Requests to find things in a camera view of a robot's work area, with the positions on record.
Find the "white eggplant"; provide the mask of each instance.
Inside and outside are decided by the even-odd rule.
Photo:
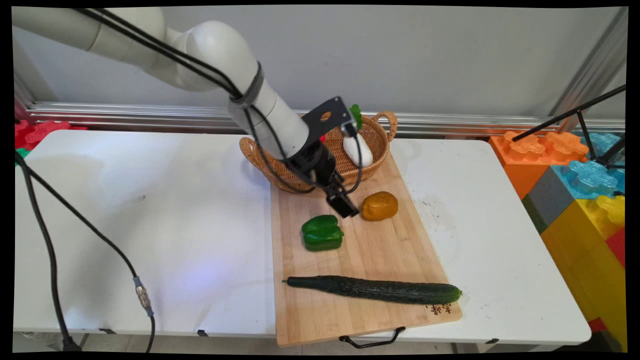
[[[368,167],[373,164],[373,154],[371,154],[371,150],[367,145],[367,142],[364,141],[362,135],[358,134],[358,143],[360,143],[360,152],[362,153],[362,167]],[[344,148],[344,152],[347,153],[351,161],[358,166],[358,144],[356,144],[355,138],[348,138],[345,136],[342,141],[342,147]]]

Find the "red object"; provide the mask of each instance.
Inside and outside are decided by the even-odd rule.
[[[15,148],[20,149],[24,147],[24,137],[33,131],[33,126],[26,120],[20,120],[20,124],[15,125]]]
[[[607,240],[607,246],[611,249],[611,252],[616,256],[618,261],[625,267],[625,228],[623,227],[617,233],[613,234]]]
[[[592,333],[607,330],[607,326],[603,323],[601,318],[597,318],[596,320],[590,321],[589,327],[591,328]]]
[[[71,126],[68,121],[55,122],[47,121],[36,126],[29,125],[25,120],[20,120],[20,124],[15,125],[15,148],[25,148],[33,150],[47,135],[55,130],[86,130],[84,126]]]

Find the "basket handle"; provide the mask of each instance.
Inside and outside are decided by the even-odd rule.
[[[387,135],[387,140],[391,142],[391,140],[396,137],[396,132],[398,131],[398,118],[396,114],[391,111],[381,111],[376,114],[372,119],[378,121],[380,117],[386,117],[389,120],[389,134]]]
[[[261,164],[258,162],[258,159],[253,155],[253,148],[255,147],[255,142],[250,138],[242,138],[240,139],[240,150],[243,155],[254,167],[258,168],[258,170],[262,170]]]

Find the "white wall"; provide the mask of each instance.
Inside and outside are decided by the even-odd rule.
[[[617,10],[164,8],[167,24],[179,31],[209,19],[235,27],[262,62],[271,86],[295,109],[311,109],[339,94],[365,111],[540,116],[548,115],[562,96]],[[46,83],[40,88],[34,81],[28,84],[39,101],[226,103],[222,90],[185,92],[130,65],[15,27],[13,35]]]

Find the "building block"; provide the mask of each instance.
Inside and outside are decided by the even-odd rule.
[[[618,262],[625,267],[625,228],[618,230],[613,236],[607,240],[607,246]]]
[[[607,330],[607,326],[604,324],[601,318],[590,321],[589,327],[591,328],[591,332]]]
[[[578,205],[587,214],[603,239],[608,240],[625,226],[625,197],[599,196],[595,200],[578,199]]]
[[[556,239],[553,234],[548,231],[545,231],[540,237],[544,241],[545,246],[547,247],[547,250],[551,255],[551,258],[553,258],[554,262],[556,263],[558,271],[560,271],[564,282],[569,288],[569,291],[571,291],[571,294],[573,295],[576,304],[578,304],[580,311],[582,311],[584,318],[588,322],[596,319],[598,317],[598,313],[595,311],[593,305],[591,305],[591,303],[589,302],[587,293],[584,291],[584,289],[582,289],[582,285],[580,285],[578,279],[571,272],[571,266],[563,254],[563,249],[558,244],[558,239]]]
[[[567,165],[572,160],[586,161],[589,149],[571,133],[549,132],[544,138],[529,135],[518,142],[518,135],[507,131],[504,136],[491,136],[489,144],[500,160],[520,200],[524,199],[549,165]]]
[[[542,234],[548,225],[542,220],[538,209],[536,209],[536,206],[531,202],[531,198],[528,195],[525,195],[524,199],[522,199],[522,205],[524,205],[525,210],[527,210],[529,218],[531,218],[533,225],[536,227],[536,230],[538,230],[538,234]]]
[[[20,149],[24,147],[24,137],[33,131],[33,126],[26,122],[26,120],[20,120],[20,122],[14,125],[15,128],[15,148]]]
[[[568,266],[573,266],[595,247],[605,243],[610,237],[609,233],[624,227],[624,197],[616,198],[618,199],[613,199],[613,203],[617,204],[614,220],[602,215],[602,212],[607,211],[606,209],[595,209],[600,206],[598,199],[579,199],[573,201],[556,221],[547,227],[542,237],[556,239],[566,263]],[[607,201],[610,198],[601,196],[599,199],[601,203],[607,203],[604,205],[605,208],[610,206]]]
[[[617,161],[616,165],[624,165],[624,161]],[[613,176],[616,180],[618,180],[618,185],[616,189],[625,192],[625,169],[623,168],[610,168],[607,170],[607,174]]]
[[[16,149],[16,151],[18,152],[18,154],[20,154],[20,156],[22,156],[23,159],[31,152],[27,149],[23,149],[22,147],[20,149]],[[14,163],[14,167],[18,166],[18,163],[16,161],[14,161]]]
[[[554,166],[574,199],[595,199],[616,191],[618,180],[607,174],[607,168],[594,161],[572,161],[567,166]]]
[[[68,121],[47,121],[33,127],[33,130],[25,135],[23,148],[32,151],[49,133],[55,130],[86,130],[83,126],[71,126]]]
[[[575,199],[613,197],[618,181],[594,161],[551,165],[529,192],[531,202],[546,224],[551,224]]]
[[[602,243],[571,268],[589,302],[607,329],[627,351],[627,296],[625,269],[606,243]]]
[[[616,142],[618,142],[618,140],[620,140],[620,137],[611,133],[589,133],[589,139],[591,140],[591,145],[593,146],[593,150],[595,151],[596,155],[602,156]],[[580,142],[584,145],[587,144],[587,141],[584,138],[581,138]]]

